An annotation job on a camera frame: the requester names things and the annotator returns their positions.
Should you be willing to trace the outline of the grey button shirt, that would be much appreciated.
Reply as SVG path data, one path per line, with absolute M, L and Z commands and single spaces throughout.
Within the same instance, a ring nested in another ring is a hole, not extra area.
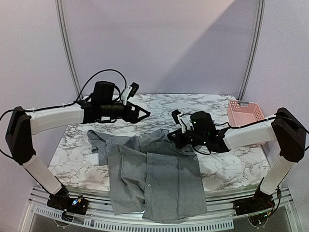
M 141 212 L 173 221 L 207 211 L 198 158 L 191 146 L 177 149 L 168 131 L 115 136 L 89 130 L 92 152 L 109 168 L 114 214 Z

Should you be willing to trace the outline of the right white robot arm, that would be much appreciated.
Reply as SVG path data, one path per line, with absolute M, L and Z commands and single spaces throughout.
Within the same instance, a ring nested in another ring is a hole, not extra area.
M 280 154 L 260 182 L 259 193 L 250 199 L 249 204 L 254 211 L 267 205 L 267 195 L 275 191 L 293 165 L 302 160 L 308 150 L 306 136 L 309 131 L 286 108 L 280 108 L 274 115 L 260 121 L 220 130 L 211 115 L 204 111 L 191 114 L 188 123 L 182 120 L 178 110 L 172 112 L 172 117 L 181 128 L 170 132 L 168 138 L 178 149 L 187 145 L 205 146 L 211 154 L 225 153 L 253 144 L 278 142 Z

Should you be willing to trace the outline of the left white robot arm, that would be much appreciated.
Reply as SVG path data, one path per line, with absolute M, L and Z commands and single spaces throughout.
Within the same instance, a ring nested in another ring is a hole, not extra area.
M 78 101 L 68 106 L 32 110 L 16 107 L 10 112 L 12 115 L 5 141 L 12 159 L 21 165 L 47 193 L 53 195 L 53 202 L 62 210 L 69 209 L 72 200 L 61 191 L 64 186 L 37 156 L 33 147 L 33 136 L 67 125 L 110 123 L 117 119 L 136 124 L 150 116 L 150 112 L 140 106 L 118 101 L 101 105 Z

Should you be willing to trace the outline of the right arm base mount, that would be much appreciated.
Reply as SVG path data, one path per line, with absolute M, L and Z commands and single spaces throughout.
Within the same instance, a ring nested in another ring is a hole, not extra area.
M 273 208 L 274 205 L 275 203 L 272 197 L 265 199 L 249 197 L 233 201 L 233 209 L 236 211 L 237 216 L 263 211 Z

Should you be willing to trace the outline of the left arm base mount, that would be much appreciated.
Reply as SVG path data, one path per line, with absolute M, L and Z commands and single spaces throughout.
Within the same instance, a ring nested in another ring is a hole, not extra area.
M 49 196 L 47 206 L 73 214 L 86 215 L 89 200 L 82 195 L 71 197 L 67 192 L 60 192 Z

